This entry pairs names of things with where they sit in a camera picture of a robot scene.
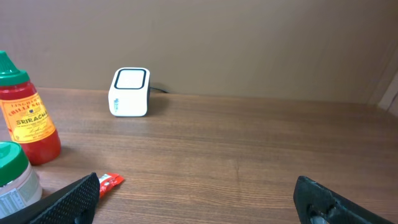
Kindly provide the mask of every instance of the brown wood surface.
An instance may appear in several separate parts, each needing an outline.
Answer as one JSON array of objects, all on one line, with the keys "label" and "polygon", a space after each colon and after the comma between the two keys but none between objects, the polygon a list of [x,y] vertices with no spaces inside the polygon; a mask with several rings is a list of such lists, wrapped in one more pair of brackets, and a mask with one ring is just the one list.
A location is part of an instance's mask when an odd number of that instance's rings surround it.
[{"label": "brown wood surface", "polygon": [[398,122],[375,108],[153,94],[146,117],[115,118],[107,91],[39,93],[62,142],[35,167],[45,195],[90,172],[126,178],[95,223],[299,223],[299,175],[398,223]]}]

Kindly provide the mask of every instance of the wood grain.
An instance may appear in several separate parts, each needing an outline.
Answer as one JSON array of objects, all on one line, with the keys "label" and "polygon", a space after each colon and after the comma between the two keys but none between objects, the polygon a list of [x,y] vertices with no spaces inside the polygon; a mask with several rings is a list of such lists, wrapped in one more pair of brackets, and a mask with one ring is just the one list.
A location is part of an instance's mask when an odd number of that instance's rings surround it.
[{"label": "wood grain", "polygon": [[115,118],[106,91],[39,93],[63,146],[35,167],[45,194],[90,172],[126,178],[95,223],[299,223],[299,175],[398,222],[398,122],[373,107],[154,94],[148,116]]}]

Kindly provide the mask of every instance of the green jar lid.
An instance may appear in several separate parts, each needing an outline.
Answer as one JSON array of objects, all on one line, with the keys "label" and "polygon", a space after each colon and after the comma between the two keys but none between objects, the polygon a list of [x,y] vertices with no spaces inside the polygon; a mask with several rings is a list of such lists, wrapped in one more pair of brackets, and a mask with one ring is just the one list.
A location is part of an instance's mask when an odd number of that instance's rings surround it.
[{"label": "green jar lid", "polygon": [[0,86],[18,85],[29,81],[25,70],[18,70],[7,53],[0,50]]},{"label": "green jar lid", "polygon": [[0,187],[18,178],[29,165],[24,151],[16,142],[0,142]]}]

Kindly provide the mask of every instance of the yellow label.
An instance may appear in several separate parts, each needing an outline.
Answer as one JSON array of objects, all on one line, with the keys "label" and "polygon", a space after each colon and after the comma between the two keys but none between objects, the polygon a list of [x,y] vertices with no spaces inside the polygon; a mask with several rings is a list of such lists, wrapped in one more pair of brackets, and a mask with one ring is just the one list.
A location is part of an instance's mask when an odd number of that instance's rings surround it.
[{"label": "yellow label", "polygon": [[37,93],[18,100],[0,100],[0,105],[11,139],[15,142],[36,142],[55,131],[55,126]]}]

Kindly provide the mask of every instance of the white cube device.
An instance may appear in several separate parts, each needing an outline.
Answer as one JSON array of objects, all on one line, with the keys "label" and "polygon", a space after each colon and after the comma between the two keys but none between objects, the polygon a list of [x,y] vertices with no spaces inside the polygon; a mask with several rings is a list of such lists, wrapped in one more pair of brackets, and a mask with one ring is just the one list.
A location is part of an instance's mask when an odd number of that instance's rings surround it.
[{"label": "white cube device", "polygon": [[109,89],[109,110],[115,116],[145,116],[149,101],[149,70],[120,68]]}]

